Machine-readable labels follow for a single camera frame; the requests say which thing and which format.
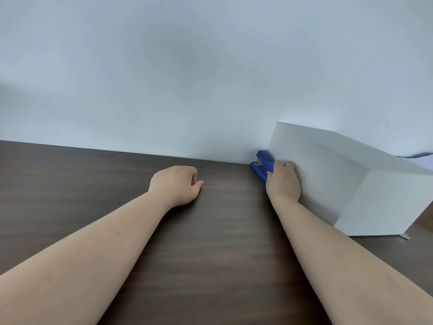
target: forearm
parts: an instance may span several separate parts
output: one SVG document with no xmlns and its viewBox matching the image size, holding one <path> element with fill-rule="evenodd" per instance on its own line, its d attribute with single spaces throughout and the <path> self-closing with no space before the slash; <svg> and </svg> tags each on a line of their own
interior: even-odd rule
<svg viewBox="0 0 433 325">
<path fill-rule="evenodd" d="M 418 286 L 298 202 L 271 202 L 333 324 L 433 322 L 433 298 Z"/>
<path fill-rule="evenodd" d="M 146 193 L 4 273 L 0 323 L 96 324 L 168 209 Z"/>
</svg>

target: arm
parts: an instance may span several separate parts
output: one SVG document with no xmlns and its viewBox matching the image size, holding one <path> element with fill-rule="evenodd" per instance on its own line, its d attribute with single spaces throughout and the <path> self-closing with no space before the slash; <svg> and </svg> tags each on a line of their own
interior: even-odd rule
<svg viewBox="0 0 433 325">
<path fill-rule="evenodd" d="M 433 323 L 430 295 L 298 203 L 292 163 L 274 164 L 266 190 L 333 324 Z"/>
<path fill-rule="evenodd" d="M 95 325 L 164 214 L 191 202 L 203 181 L 174 166 L 149 191 L 0 276 L 0 324 Z"/>
</svg>

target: hand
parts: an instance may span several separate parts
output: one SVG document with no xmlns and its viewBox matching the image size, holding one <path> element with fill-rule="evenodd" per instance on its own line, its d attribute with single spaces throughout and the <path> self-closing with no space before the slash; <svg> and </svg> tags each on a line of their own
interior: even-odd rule
<svg viewBox="0 0 433 325">
<path fill-rule="evenodd" d="M 192 166 L 172 166 L 154 174 L 149 192 L 157 193 L 170 208 L 188 204 L 200 191 L 204 181 L 197 181 L 197 169 Z"/>
<path fill-rule="evenodd" d="M 270 199 L 278 196 L 288 197 L 296 202 L 300 197 L 300 183 L 292 162 L 274 163 L 274 172 L 268 172 L 266 192 Z"/>
</svg>

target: wall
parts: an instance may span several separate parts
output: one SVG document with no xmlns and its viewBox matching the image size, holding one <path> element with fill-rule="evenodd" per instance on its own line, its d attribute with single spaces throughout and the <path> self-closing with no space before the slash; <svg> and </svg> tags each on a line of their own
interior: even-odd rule
<svg viewBox="0 0 433 325">
<path fill-rule="evenodd" d="M 0 0 L 0 139 L 247 163 L 278 120 L 433 151 L 433 0 Z"/>
</svg>

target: blue stapler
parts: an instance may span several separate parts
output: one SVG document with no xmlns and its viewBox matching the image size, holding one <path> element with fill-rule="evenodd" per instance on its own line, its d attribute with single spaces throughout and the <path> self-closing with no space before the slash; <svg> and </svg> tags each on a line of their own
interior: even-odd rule
<svg viewBox="0 0 433 325">
<path fill-rule="evenodd" d="M 257 152 L 257 162 L 251 162 L 249 166 L 266 182 L 268 178 L 267 172 L 274 171 L 274 159 L 267 151 L 259 150 Z"/>
</svg>

